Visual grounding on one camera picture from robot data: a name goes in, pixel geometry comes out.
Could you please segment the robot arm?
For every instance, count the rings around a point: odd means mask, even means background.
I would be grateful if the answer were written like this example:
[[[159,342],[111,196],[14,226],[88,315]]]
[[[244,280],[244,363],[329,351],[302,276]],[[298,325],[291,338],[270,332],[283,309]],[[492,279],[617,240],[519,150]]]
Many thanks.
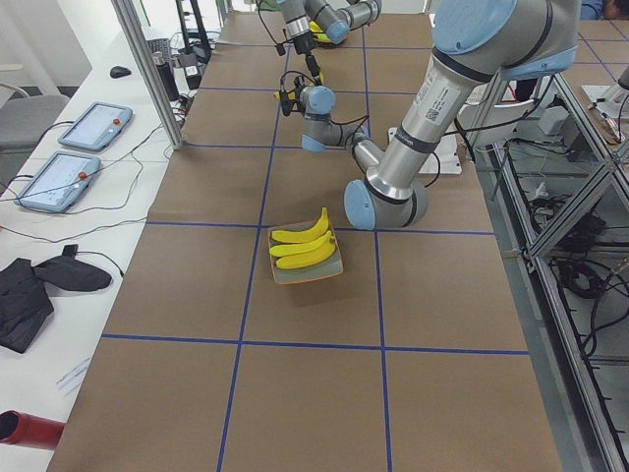
[[[474,88],[495,74],[505,81],[537,79],[575,60],[578,1],[443,1],[432,29],[424,83],[386,149],[359,125],[335,124],[333,91],[298,85],[280,94],[284,111],[306,120],[302,147],[344,147],[365,175],[350,182],[344,208],[358,229],[400,228],[424,216],[428,192],[417,176]]]
[[[333,8],[324,0],[279,0],[288,40],[295,46],[298,55],[306,58],[306,64],[317,86],[322,84],[320,67],[313,50],[315,39],[311,22],[315,22],[333,44],[345,40],[351,30],[374,23],[382,13],[382,2],[348,1],[348,6]]]

